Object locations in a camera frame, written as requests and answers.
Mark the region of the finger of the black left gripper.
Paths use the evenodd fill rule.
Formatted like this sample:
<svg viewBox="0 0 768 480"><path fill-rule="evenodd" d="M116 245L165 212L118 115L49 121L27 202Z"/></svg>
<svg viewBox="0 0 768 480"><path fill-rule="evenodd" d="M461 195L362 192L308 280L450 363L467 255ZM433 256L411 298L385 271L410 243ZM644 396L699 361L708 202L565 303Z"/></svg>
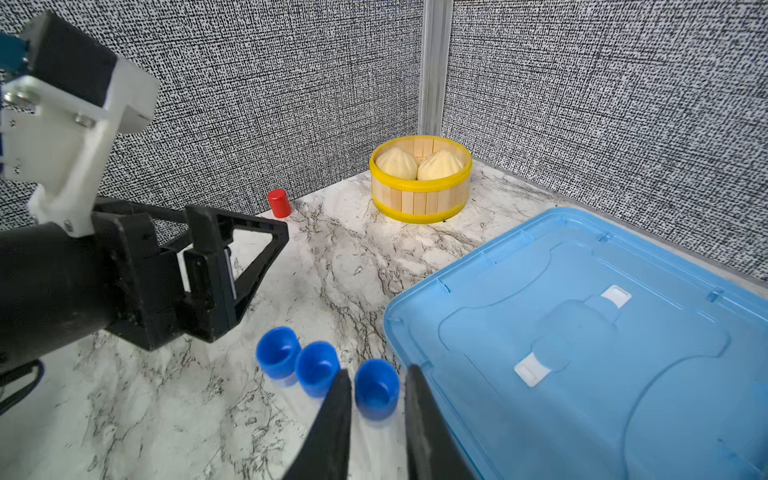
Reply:
<svg viewBox="0 0 768 480"><path fill-rule="evenodd" d="M180 252L192 244L186 214L181 210L98 197L94 211L118 215L147 214L157 230L158 241L162 247Z"/></svg>
<svg viewBox="0 0 768 480"><path fill-rule="evenodd" d="M183 253L190 291L180 307L185 334L212 343L237 327L281 251L286 223L203 206L185 208L192 248ZM269 243L237 273L231 259L234 233L267 234Z"/></svg>

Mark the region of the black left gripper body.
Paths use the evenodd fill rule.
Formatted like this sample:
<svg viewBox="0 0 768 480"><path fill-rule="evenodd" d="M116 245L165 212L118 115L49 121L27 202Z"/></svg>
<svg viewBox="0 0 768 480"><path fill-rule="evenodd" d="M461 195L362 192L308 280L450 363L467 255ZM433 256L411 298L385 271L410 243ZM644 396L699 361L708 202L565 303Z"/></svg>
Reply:
<svg viewBox="0 0 768 480"><path fill-rule="evenodd" d="M177 254L191 242L185 234L160 244L155 219L186 222L184 213L169 209L96 211L92 216L96 240L113 265L115 318L106 330L146 351L181 335L177 307L185 293Z"/></svg>

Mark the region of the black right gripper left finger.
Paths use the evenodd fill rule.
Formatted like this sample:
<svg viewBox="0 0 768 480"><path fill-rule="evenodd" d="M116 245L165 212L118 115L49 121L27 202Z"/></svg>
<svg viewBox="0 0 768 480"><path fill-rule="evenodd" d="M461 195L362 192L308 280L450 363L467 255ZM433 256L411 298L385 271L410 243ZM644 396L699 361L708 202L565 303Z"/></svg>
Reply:
<svg viewBox="0 0 768 480"><path fill-rule="evenodd" d="M341 369L283 479L347 479L351 425L352 383L348 370Z"/></svg>

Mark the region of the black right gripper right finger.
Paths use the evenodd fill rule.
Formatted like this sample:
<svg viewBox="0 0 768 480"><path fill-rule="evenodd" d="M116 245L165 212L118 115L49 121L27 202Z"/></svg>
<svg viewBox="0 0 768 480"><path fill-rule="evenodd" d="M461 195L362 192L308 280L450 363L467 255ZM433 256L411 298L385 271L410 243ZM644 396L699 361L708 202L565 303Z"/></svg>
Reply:
<svg viewBox="0 0 768 480"><path fill-rule="evenodd" d="M418 365L410 365L405 388L409 479L473 479Z"/></svg>

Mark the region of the blue capped test tube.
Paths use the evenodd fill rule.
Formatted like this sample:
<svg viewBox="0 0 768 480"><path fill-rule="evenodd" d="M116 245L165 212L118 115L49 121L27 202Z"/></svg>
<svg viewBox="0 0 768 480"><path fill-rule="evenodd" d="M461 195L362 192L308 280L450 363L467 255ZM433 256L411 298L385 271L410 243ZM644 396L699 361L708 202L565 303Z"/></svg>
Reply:
<svg viewBox="0 0 768 480"><path fill-rule="evenodd" d="M263 373L281 387L297 382L296 361L302 347L289 327L276 327L266 332L256 347L256 360Z"/></svg>
<svg viewBox="0 0 768 480"><path fill-rule="evenodd" d="M303 391L312 398L324 398L340 370L336 349L325 341L308 344L296 359L297 380Z"/></svg>
<svg viewBox="0 0 768 480"><path fill-rule="evenodd" d="M363 363L355 376L355 402L359 412L370 421L383 421L397 406L400 380L394 367L381 359Z"/></svg>

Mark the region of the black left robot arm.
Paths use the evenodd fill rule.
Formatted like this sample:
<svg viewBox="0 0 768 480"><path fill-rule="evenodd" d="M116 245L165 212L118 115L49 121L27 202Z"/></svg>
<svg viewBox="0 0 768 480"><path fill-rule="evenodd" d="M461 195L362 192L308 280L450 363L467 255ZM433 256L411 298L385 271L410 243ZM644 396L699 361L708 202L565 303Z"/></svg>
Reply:
<svg viewBox="0 0 768 480"><path fill-rule="evenodd" d="M287 245L286 223L225 210L98 198L92 234L45 223L1 235L1 382L41 382L43 357L100 330L144 350L238 326Z"/></svg>

